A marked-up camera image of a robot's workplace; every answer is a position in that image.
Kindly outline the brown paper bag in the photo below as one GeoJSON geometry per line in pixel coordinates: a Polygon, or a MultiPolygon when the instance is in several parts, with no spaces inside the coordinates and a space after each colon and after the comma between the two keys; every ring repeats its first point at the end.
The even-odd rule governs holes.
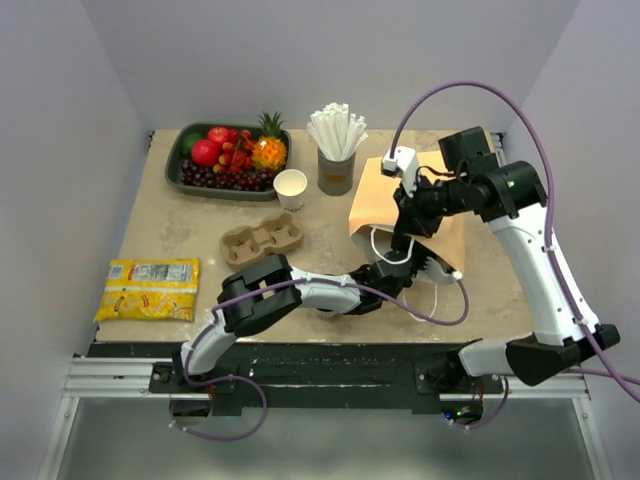
{"type": "Polygon", "coordinates": [[[464,219],[455,210],[455,193],[463,185],[453,173],[441,172],[443,166],[441,154],[408,147],[394,147],[365,162],[348,218],[350,238],[370,262],[354,274],[363,294],[355,314],[387,300],[420,322],[455,326],[466,320],[464,219]],[[458,319],[438,320],[397,299],[415,280],[424,279],[436,286],[458,285],[463,296],[458,319]]]}

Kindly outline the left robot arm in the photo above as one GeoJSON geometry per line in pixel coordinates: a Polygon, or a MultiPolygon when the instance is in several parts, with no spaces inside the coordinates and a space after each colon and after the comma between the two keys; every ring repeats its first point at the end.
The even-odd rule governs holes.
{"type": "Polygon", "coordinates": [[[209,322],[172,356],[171,378],[183,391],[196,392],[238,339],[266,331],[298,308],[368,314],[397,299],[416,274],[411,260],[382,259],[347,274],[323,275],[292,266],[283,254],[269,255],[223,281],[209,322]]]}

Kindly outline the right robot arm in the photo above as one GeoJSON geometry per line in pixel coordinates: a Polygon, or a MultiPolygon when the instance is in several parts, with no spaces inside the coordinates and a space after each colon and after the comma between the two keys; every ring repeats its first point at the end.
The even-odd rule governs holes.
{"type": "Polygon", "coordinates": [[[383,174],[400,179],[394,234],[433,236],[444,218],[472,212],[486,223],[507,253],[525,293],[533,330],[508,341],[473,341],[450,355],[448,386],[469,392],[481,376],[509,374],[536,386],[620,341],[584,300],[546,219],[550,201],[529,163],[502,166],[482,128],[439,142],[446,170],[431,181],[420,172],[415,150],[393,147],[383,174]]]}

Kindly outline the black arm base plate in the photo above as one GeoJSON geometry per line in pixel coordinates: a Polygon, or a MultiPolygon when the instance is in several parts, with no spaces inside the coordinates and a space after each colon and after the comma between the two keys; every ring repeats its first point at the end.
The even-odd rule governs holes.
{"type": "Polygon", "coordinates": [[[193,398],[216,415],[245,408],[397,409],[414,414],[471,408],[480,394],[500,394],[491,376],[446,373],[454,344],[325,344],[238,342],[212,371],[184,380],[176,343],[95,343],[91,358],[147,360],[153,394],[193,398]]]}

